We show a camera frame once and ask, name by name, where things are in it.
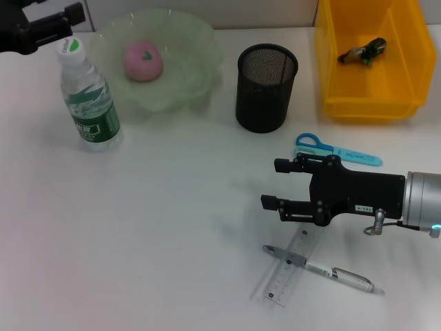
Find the white tabletop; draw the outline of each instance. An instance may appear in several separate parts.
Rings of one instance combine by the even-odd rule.
[[[439,48],[441,26],[430,30]],[[309,198],[308,174],[274,172],[297,135],[384,161],[353,170],[441,172],[440,63],[414,118],[342,126],[319,115],[313,33],[216,32],[225,61],[209,105],[118,109],[124,142],[103,154],[78,146],[53,45],[0,54],[0,330],[439,330],[440,241],[400,228],[365,236],[370,217],[336,217],[312,257],[380,283],[384,297],[305,272],[286,308],[263,298],[275,261],[261,247],[286,248],[297,225],[260,195]],[[234,116],[236,62],[267,42],[300,69],[284,126],[253,134]]]

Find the blue scissors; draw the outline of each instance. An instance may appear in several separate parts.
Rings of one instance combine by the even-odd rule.
[[[311,138],[315,141],[315,145],[310,143],[303,143],[303,138]],[[296,139],[296,151],[295,155],[299,152],[308,152],[314,155],[328,156],[338,155],[343,161],[349,161],[354,163],[367,164],[368,166],[381,166],[382,161],[379,157],[373,155],[356,152],[355,150],[347,150],[346,148],[336,147],[322,143],[320,139],[312,133],[302,133]]]

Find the green glass bowl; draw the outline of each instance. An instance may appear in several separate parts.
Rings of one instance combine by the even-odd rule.
[[[153,41],[163,58],[163,73],[149,82],[125,75],[123,55],[129,43]],[[208,95],[222,60],[222,50],[207,22],[186,12],[147,9],[113,20],[94,34],[89,59],[109,82],[121,106],[133,102],[159,112],[197,102]]]

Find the pink toy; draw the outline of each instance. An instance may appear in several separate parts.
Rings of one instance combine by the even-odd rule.
[[[131,43],[125,50],[124,70],[135,81],[151,81],[163,71],[163,60],[158,48],[148,40]]]

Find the gray wall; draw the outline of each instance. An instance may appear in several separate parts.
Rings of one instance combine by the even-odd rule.
[[[99,29],[119,15],[146,7],[192,12],[215,28],[312,26],[318,0],[48,0],[25,9],[29,19],[59,12],[67,5],[87,1],[90,17],[74,31]],[[363,1],[366,6],[369,0]],[[441,0],[419,0],[426,22],[441,24]]]

